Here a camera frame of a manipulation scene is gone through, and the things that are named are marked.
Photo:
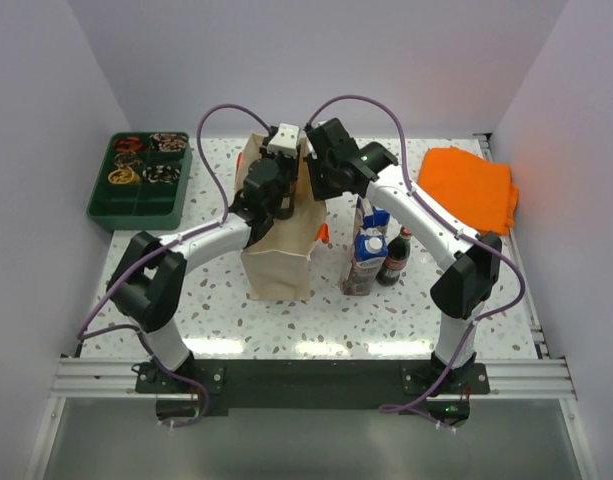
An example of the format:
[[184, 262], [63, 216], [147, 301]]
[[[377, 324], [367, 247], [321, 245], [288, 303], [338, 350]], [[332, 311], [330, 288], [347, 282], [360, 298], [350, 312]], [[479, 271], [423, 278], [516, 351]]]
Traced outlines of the blue orange juice carton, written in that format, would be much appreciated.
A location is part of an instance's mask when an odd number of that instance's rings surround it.
[[390, 222], [390, 214], [374, 206], [368, 199], [359, 197], [356, 203], [354, 232], [360, 229], [377, 229], [386, 235]]

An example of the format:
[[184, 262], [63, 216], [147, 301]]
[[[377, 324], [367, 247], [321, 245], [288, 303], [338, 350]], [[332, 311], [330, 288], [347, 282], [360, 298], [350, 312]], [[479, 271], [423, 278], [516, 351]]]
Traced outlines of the beige canvas bag orange handles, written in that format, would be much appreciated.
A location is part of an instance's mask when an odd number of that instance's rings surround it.
[[326, 223], [327, 206], [313, 196], [305, 163], [310, 153], [306, 138], [300, 139], [300, 147], [293, 215], [276, 220], [263, 239], [240, 255], [254, 300], [307, 301], [312, 297], [310, 260]]

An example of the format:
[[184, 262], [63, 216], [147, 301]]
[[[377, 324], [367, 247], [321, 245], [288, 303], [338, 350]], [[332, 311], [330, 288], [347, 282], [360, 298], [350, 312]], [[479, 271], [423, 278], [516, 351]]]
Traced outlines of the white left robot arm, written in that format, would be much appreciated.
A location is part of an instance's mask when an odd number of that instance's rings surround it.
[[111, 276], [104, 299], [138, 328], [145, 349], [159, 364], [157, 378], [171, 392], [193, 380], [193, 355], [174, 321], [186, 274], [225, 253], [260, 242], [282, 218], [280, 208], [297, 179], [302, 148], [263, 150], [246, 173], [226, 216], [169, 239], [135, 235]]

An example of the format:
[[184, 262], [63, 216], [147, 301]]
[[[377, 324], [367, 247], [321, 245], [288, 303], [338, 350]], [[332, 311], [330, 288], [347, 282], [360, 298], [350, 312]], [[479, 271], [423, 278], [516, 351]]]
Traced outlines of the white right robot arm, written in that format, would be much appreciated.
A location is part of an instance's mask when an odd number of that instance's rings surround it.
[[400, 159], [378, 142], [360, 147], [341, 121], [305, 126], [312, 148], [306, 157], [313, 196], [329, 200], [359, 195], [387, 211], [431, 255], [442, 275], [430, 289], [441, 312], [440, 334], [431, 369], [434, 386], [455, 392], [467, 380], [465, 365], [475, 355], [474, 321], [499, 278], [501, 239], [469, 240], [475, 230], [457, 220], [421, 188], [407, 190], [394, 178]]

